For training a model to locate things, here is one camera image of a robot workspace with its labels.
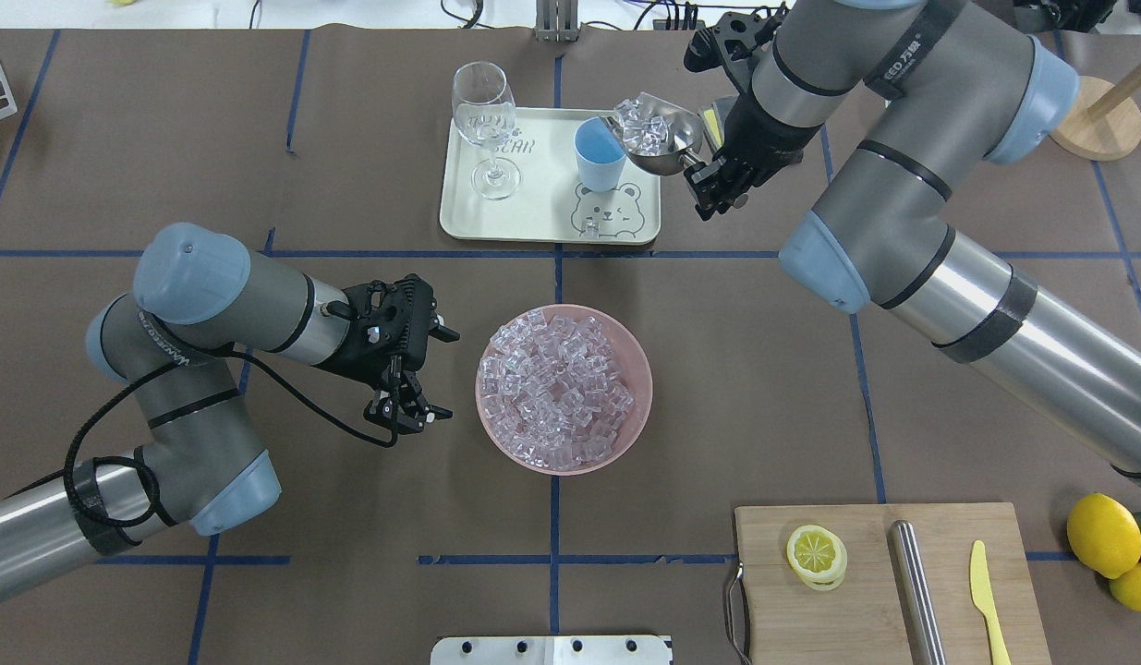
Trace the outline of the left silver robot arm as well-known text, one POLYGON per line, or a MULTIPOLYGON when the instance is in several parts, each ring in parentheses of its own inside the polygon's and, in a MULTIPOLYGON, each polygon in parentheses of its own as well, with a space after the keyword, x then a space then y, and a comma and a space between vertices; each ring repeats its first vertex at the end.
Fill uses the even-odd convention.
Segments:
POLYGON ((418 380, 444 324, 416 274, 337 289, 199 224, 169 224, 132 289, 94 317, 86 352, 123 389, 73 435, 63 467, 0 502, 0 603, 168 527, 222 533, 280 498, 228 358, 259 352, 367 386, 388 449, 451 412, 418 380))

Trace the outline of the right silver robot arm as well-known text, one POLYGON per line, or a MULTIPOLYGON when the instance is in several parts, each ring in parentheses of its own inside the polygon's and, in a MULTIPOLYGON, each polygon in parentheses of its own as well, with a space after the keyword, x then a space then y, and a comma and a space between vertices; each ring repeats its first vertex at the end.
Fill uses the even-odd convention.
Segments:
POLYGON ((793 164, 853 88, 879 94, 783 270, 843 313, 892 313, 1141 487, 1141 352, 941 219, 977 164, 1022 159, 1073 110, 1065 60, 970 1, 801 1, 725 14, 683 63, 738 92, 722 146, 685 171, 702 219, 793 164))

